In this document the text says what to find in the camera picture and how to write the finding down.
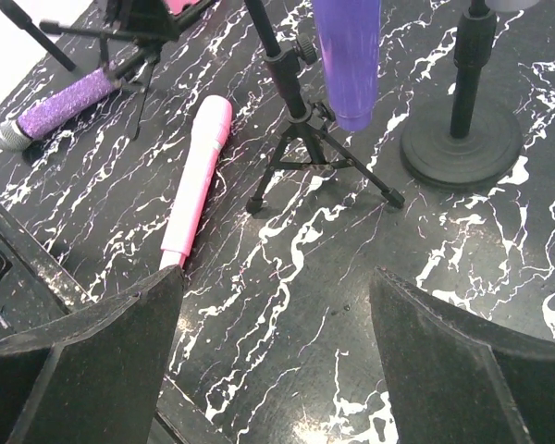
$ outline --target pink object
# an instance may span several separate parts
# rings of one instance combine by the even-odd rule
[[[191,146],[166,225],[160,269],[183,267],[190,255],[204,209],[205,196],[216,160],[230,133],[232,105],[224,97],[210,95],[203,100],[191,129]]]
[[[185,6],[195,5],[199,0],[165,0],[168,10],[174,16],[180,14]]]

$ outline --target purple cylinder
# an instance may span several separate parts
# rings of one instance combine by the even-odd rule
[[[313,0],[327,96],[339,126],[365,129],[378,94],[380,0]]]
[[[116,89],[103,70],[97,69],[64,91],[29,108],[17,119],[18,126],[30,138],[40,140]]]

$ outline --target marble table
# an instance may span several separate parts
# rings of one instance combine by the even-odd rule
[[[404,121],[451,93],[458,0],[385,1],[380,98],[370,129],[334,131],[400,190],[402,211],[352,170],[279,174],[256,217],[244,211],[278,140],[283,102],[241,1],[222,0],[154,75],[142,134],[124,137],[134,102],[116,93],[27,153],[0,153],[0,202],[98,302],[154,272],[199,103],[234,105],[203,223],[165,387],[181,388],[237,443],[397,442],[369,315],[382,265],[440,299],[555,340],[555,0],[502,15],[481,93],[522,126],[525,148],[495,188],[452,195],[402,168]],[[282,41],[315,37],[310,1],[271,0]],[[94,9],[83,26],[100,23]],[[97,44],[60,44],[85,67]],[[72,81],[39,63],[0,106],[0,121]],[[325,94],[320,65],[303,93]],[[302,158],[299,145],[290,155]]]

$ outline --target white floor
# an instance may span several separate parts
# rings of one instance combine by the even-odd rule
[[[33,21],[72,24],[91,0],[16,0]],[[0,103],[45,55],[44,49],[0,12]]]

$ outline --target silver mesh microphone head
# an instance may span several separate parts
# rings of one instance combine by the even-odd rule
[[[33,140],[26,136],[16,121],[6,121],[0,124],[0,149],[4,151],[25,151]]]
[[[540,0],[486,0],[489,9],[498,12],[517,12],[536,5]]]

